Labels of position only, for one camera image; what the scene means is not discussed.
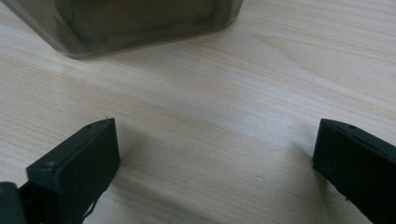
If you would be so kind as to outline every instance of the wooden table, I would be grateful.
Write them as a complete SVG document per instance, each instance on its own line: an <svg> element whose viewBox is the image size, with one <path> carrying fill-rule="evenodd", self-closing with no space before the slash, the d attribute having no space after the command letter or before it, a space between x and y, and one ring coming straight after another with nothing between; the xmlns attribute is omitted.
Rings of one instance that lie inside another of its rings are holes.
<svg viewBox="0 0 396 224"><path fill-rule="evenodd" d="M85 223L370 223L312 169L319 120L396 145L396 2L246 0L228 28L88 60L0 5L0 176L114 117Z"/></svg>

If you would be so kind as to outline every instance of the table surface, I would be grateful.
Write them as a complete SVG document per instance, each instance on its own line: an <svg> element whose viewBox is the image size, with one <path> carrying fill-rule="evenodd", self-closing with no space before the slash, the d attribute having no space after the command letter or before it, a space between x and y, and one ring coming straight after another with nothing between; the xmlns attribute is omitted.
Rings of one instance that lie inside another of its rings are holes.
<svg viewBox="0 0 396 224"><path fill-rule="evenodd" d="M77 61L0 4L0 176L113 117L85 223L370 223L312 169L319 121L396 145L396 2L246 0L229 27Z"/></svg>

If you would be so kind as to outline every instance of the translucent container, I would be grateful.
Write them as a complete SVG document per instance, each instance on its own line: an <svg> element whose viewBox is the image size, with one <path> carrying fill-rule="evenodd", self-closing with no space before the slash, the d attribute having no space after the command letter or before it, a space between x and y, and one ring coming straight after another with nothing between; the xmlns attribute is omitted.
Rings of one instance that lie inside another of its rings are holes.
<svg viewBox="0 0 396 224"><path fill-rule="evenodd" d="M216 31L243 0L2 0L56 50L89 56Z"/></svg>

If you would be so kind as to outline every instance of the black plastic object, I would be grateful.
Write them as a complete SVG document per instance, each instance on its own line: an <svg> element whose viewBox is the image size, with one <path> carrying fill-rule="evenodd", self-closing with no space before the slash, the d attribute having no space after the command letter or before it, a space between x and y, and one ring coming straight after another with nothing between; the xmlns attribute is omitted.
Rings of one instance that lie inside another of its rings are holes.
<svg viewBox="0 0 396 224"><path fill-rule="evenodd" d="M372 222L396 223L396 147L355 126L323 119L313 160Z"/></svg>
<svg viewBox="0 0 396 224"><path fill-rule="evenodd" d="M243 0L2 0L55 49L77 57L215 31Z"/></svg>
<svg viewBox="0 0 396 224"><path fill-rule="evenodd" d="M0 183L0 223L81 224L119 166L115 120L92 123L30 165L20 189Z"/></svg>

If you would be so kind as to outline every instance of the plastic container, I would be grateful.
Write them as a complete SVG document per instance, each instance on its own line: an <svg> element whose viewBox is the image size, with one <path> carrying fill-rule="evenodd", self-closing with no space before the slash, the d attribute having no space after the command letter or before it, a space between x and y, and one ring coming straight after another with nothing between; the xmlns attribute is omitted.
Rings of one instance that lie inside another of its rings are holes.
<svg viewBox="0 0 396 224"><path fill-rule="evenodd" d="M89 56L216 31L243 0L2 0L56 50Z"/></svg>

